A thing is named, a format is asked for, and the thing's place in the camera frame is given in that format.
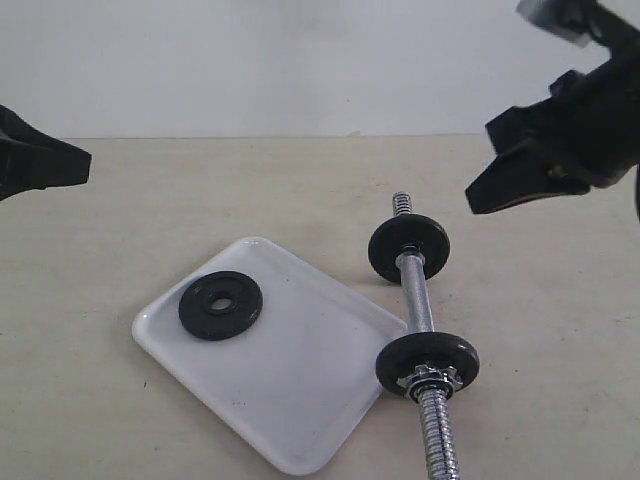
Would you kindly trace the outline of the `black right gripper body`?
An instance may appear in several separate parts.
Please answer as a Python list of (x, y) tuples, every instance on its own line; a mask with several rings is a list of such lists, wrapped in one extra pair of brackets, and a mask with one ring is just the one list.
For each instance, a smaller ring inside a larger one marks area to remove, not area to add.
[(608, 59), (588, 73), (565, 72), (547, 99), (508, 108), (486, 131), (495, 158), (525, 144), (562, 151), (590, 189), (603, 189), (639, 163), (639, 29), (599, 1), (579, 2), (590, 42)]

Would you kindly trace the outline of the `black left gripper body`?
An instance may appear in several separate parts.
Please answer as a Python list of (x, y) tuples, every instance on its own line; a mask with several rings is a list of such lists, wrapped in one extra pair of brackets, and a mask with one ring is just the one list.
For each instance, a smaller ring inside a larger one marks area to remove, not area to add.
[(1, 106), (1, 200), (86, 184), (91, 161), (89, 152), (44, 134)]

